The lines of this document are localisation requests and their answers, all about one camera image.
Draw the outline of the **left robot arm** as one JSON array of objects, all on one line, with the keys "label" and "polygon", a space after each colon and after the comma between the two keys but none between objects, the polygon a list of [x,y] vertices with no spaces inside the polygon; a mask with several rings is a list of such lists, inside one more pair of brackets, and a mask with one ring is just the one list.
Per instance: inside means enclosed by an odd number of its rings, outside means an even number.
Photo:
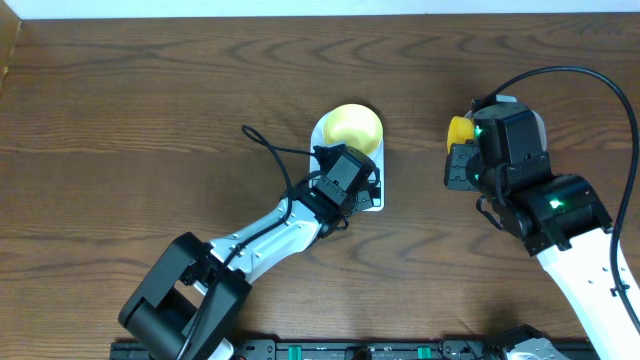
[{"label": "left robot arm", "polygon": [[127,300],[118,321],[154,359],[229,359],[229,327],[252,284],[286,257],[348,226],[375,207],[379,177],[349,185],[314,171],[285,191],[276,208],[208,242],[176,238]]}]

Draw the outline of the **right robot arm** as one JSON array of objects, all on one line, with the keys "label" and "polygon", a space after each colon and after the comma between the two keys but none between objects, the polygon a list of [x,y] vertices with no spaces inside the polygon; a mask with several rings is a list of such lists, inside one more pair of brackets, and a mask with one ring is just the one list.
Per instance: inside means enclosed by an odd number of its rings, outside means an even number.
[{"label": "right robot arm", "polygon": [[569,301],[602,359],[636,359],[639,332],[629,308],[639,286],[619,246],[613,221],[589,182],[555,174],[542,118],[518,102],[452,118],[444,184],[479,193],[478,210],[519,239]]}]

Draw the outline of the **yellow measuring scoop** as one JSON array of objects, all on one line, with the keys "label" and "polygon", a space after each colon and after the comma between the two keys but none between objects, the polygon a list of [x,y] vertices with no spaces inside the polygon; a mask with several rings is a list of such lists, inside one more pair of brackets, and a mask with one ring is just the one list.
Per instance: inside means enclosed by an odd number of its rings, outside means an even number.
[{"label": "yellow measuring scoop", "polygon": [[450,153],[454,144],[465,144],[468,140],[475,138],[475,127],[473,121],[462,116],[454,116],[447,133],[447,152]]}]

